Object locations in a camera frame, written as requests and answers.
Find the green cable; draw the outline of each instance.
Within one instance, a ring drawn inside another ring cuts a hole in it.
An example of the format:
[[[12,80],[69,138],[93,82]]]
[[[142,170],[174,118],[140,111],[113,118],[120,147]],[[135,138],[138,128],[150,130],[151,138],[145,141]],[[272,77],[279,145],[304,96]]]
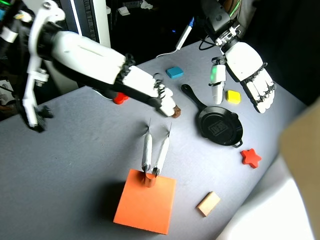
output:
[[[232,17],[233,14],[235,14],[235,12],[238,10],[239,6],[240,6],[241,0],[239,0],[236,5],[235,8],[232,10],[232,12],[229,14],[230,17]]]
[[[6,2],[6,1],[3,1],[3,0],[0,0],[0,3],[2,3],[4,5],[11,5],[10,3]]]

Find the cast iron skillet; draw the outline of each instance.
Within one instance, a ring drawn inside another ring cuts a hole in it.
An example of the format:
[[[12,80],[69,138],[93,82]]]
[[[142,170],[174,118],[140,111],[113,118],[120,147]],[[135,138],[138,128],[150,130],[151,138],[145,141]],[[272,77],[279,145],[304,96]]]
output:
[[[197,123],[202,136],[224,146],[238,148],[242,145],[243,128],[236,113],[223,107],[204,105],[188,84],[183,84],[181,90],[196,103],[201,111]]]

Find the white tissue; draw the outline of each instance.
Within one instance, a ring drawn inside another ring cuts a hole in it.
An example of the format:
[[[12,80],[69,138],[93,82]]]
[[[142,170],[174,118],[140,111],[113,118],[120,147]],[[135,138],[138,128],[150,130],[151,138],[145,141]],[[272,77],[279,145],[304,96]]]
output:
[[[140,8],[142,8],[142,9],[152,9],[154,6],[153,5],[151,5],[151,4],[149,4],[149,3],[147,3],[146,2],[146,0],[142,0],[142,3],[141,3],[141,6],[140,6]]]
[[[130,12],[126,6],[118,8],[118,11],[122,16],[126,16],[126,15],[130,14]]]

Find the blue block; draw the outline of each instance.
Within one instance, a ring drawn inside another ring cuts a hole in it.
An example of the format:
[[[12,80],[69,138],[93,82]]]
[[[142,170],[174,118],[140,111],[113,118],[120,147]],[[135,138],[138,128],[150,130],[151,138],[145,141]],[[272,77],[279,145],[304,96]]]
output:
[[[184,74],[184,71],[178,66],[175,66],[173,68],[169,68],[165,72],[166,72],[166,74],[168,74],[168,76],[171,79],[176,79],[178,77],[181,77]]]

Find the tabletop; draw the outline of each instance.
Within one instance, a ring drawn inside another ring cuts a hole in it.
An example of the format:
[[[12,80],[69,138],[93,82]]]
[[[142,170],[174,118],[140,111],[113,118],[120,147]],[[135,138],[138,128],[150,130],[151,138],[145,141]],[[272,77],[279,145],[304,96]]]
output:
[[[222,146],[201,137],[198,109],[180,86],[189,84],[204,104],[213,106],[211,58],[220,51],[199,51],[198,45],[139,65],[150,74],[163,74],[181,108],[177,119],[134,99],[116,105],[82,87],[46,103],[55,117],[47,120],[43,133],[28,129],[18,115],[0,122],[0,239],[215,239],[274,160],[279,134],[306,106],[277,86],[271,108],[258,113],[227,74],[225,90],[240,92],[242,101],[225,100],[220,106],[238,114],[243,145]],[[184,76],[170,79],[165,70],[175,66]],[[150,118],[153,163],[172,123],[161,172],[176,179],[168,235],[113,223],[129,170],[141,169]],[[251,148],[262,157],[256,169],[242,164],[240,152]],[[196,206],[211,191],[221,201],[203,217]]]

